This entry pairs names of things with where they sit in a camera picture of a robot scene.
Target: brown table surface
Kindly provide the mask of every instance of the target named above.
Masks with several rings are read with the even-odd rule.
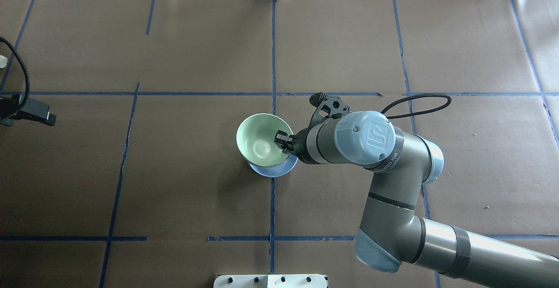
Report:
[[[334,288],[476,287],[355,258],[365,169],[252,172],[239,123],[268,112],[297,131],[317,91],[354,111],[452,95],[394,121],[445,153],[418,215],[559,255],[556,3],[0,0],[0,36],[58,116],[0,127],[0,286],[211,287],[275,271]],[[16,62],[0,79],[22,91]]]

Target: blue joint cap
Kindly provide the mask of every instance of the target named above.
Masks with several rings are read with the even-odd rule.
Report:
[[[396,133],[382,113],[358,111],[340,119],[334,129],[334,143],[347,160],[370,165],[390,156],[396,145]]]
[[[402,262],[386,252],[373,241],[361,228],[355,241],[355,256],[361,263],[381,272],[395,273]]]
[[[424,139],[423,137],[416,135],[419,137],[429,150],[429,155],[431,155],[431,172],[427,179],[423,182],[423,184],[428,184],[435,181],[439,175],[443,172],[443,167],[445,166],[445,157],[443,156],[443,151],[437,144]]]

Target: ur logo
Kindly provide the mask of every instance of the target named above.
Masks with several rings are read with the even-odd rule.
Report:
[[[380,125],[375,122],[371,123],[371,133],[369,134],[368,143],[381,149],[386,149],[388,133],[390,129],[387,125]]]

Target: light green bowl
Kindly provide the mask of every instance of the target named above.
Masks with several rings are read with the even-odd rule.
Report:
[[[258,113],[246,118],[237,129],[237,147],[250,164],[271,168],[283,163],[290,156],[274,143],[276,132],[281,129],[293,135],[287,123],[268,113]]]

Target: metal bracket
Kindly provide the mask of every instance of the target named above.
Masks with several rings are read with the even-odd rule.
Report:
[[[328,288],[328,277],[321,274],[222,275],[214,288]]]
[[[351,113],[349,105],[345,104],[340,97],[330,96],[326,93],[315,93],[310,97],[309,102],[316,107],[309,128],[333,119],[343,118]],[[328,115],[323,117],[320,115],[320,111],[325,111]]]

